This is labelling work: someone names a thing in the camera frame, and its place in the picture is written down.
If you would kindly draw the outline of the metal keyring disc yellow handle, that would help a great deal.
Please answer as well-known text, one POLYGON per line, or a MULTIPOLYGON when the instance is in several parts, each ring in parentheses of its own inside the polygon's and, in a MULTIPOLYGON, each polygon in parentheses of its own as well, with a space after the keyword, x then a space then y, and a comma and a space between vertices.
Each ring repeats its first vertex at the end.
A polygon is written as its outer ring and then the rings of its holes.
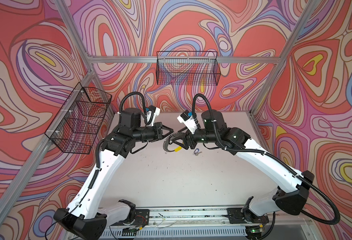
POLYGON ((172 153, 172 152, 178 152, 182 149, 182 147, 179 147, 178 145, 172 144, 171 145, 171 138, 174 138, 173 135, 169 136, 164 142, 163 142, 163 150, 167 153, 172 153))

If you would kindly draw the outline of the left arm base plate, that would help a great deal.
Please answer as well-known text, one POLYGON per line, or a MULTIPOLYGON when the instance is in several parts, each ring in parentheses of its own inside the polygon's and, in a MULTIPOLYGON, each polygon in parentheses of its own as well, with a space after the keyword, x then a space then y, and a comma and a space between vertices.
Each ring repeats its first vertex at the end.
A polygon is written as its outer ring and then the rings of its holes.
POLYGON ((123 225, 134 226, 136 228, 145 227, 149 223, 149 216, 150 216, 149 209, 136 210, 133 218, 131 220, 124 221, 123 225))

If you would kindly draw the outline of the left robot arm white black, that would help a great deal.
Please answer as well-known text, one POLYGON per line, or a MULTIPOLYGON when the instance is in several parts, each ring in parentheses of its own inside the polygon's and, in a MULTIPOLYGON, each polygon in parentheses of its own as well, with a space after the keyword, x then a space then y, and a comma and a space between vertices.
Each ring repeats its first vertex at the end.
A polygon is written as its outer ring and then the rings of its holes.
POLYGON ((146 106, 140 92, 131 92, 121 100, 118 125, 98 142, 95 166, 68 206, 56 210, 55 224, 83 240, 97 240, 106 227, 136 221, 136 205, 130 201, 122 199, 107 208, 99 205, 117 169, 129 154, 136 153, 136 143, 157 142, 174 132, 154 121, 159 113, 159 108, 146 106))

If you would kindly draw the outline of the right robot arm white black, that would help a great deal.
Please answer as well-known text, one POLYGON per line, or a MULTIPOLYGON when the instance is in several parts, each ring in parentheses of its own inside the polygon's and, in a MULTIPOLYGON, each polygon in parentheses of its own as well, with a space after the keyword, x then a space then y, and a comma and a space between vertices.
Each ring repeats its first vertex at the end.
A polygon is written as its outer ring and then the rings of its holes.
POLYGON ((197 94, 192 101, 192 110, 184 111, 177 118, 185 125, 181 131, 168 137, 168 145, 176 144, 180 148, 195 149, 197 144, 214 143, 216 150, 223 150, 237 156, 267 175, 276 185, 276 189, 261 197, 250 197, 242 208, 242 215, 251 222, 256 217, 283 211, 287 214, 307 217, 326 225, 336 225, 341 215, 333 201, 314 182, 310 171, 300 171, 272 155, 259 145, 248 133, 240 128, 227 126, 223 114, 212 109, 209 100, 203 94, 197 94), (316 192, 330 206, 334 213, 331 220, 321 219, 304 210, 310 191, 316 192))

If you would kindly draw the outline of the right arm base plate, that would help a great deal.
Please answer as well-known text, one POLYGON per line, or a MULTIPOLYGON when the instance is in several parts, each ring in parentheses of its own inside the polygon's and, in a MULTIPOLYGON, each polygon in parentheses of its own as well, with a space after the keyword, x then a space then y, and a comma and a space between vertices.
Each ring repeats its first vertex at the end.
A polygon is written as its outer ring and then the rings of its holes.
POLYGON ((269 218, 267 215, 256 216, 250 210, 242 208, 227 208, 227 214, 223 215, 229 219, 231 224, 267 224, 269 218))

